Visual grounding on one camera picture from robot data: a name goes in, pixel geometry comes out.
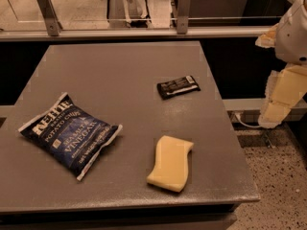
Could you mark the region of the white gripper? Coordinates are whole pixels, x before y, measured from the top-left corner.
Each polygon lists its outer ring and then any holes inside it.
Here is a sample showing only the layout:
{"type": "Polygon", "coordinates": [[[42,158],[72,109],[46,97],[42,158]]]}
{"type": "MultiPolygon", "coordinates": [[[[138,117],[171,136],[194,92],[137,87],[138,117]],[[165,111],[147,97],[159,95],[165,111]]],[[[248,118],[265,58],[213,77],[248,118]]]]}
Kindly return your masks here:
{"type": "Polygon", "coordinates": [[[279,23],[261,34],[255,45],[275,47],[277,58],[292,63],[280,72],[271,71],[267,80],[258,124],[263,128],[275,128],[307,93],[306,0],[295,0],[279,23]]]}

